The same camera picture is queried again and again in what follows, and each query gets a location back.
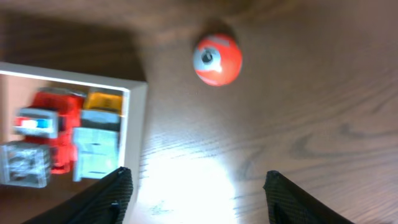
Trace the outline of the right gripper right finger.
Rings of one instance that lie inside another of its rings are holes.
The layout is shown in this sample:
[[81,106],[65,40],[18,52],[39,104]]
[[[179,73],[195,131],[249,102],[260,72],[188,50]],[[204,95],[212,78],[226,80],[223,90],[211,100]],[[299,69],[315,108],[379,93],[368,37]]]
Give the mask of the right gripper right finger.
[[267,172],[263,189],[270,223],[353,224],[276,170]]

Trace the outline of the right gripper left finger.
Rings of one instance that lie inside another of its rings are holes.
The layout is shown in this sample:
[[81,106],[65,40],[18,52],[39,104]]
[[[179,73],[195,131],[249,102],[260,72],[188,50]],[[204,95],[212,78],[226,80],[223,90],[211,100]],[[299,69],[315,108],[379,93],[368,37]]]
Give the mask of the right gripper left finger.
[[119,167],[86,190],[24,224],[122,224],[132,193],[131,170]]

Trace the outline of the yellow grey toy truck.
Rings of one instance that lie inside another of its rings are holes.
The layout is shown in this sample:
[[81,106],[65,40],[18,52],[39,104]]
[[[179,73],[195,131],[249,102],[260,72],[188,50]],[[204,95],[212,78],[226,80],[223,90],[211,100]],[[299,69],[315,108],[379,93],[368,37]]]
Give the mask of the yellow grey toy truck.
[[73,129],[77,160],[73,180],[102,179],[118,168],[123,94],[93,88],[80,113],[81,124]]

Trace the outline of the red toy fire truck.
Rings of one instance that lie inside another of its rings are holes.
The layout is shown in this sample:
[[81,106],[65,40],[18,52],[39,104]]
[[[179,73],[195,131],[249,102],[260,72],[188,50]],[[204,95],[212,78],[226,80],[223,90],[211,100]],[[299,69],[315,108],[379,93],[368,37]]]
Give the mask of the red toy fire truck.
[[44,188],[54,174],[71,171],[77,160],[73,131],[81,124],[85,93],[42,87],[20,108],[13,130],[21,140],[1,145],[1,183]]

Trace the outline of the white cardboard box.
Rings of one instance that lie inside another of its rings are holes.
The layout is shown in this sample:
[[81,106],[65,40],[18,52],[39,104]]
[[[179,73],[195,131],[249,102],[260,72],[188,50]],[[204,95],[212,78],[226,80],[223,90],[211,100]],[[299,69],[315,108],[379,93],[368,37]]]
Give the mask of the white cardboard box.
[[24,78],[36,78],[53,82],[71,83],[123,92],[124,118],[121,124],[121,149],[119,165],[131,170],[133,193],[130,197],[123,223],[131,223],[139,188],[139,164],[144,135],[147,83],[134,80],[102,77],[84,73],[66,72],[1,62],[1,73]]

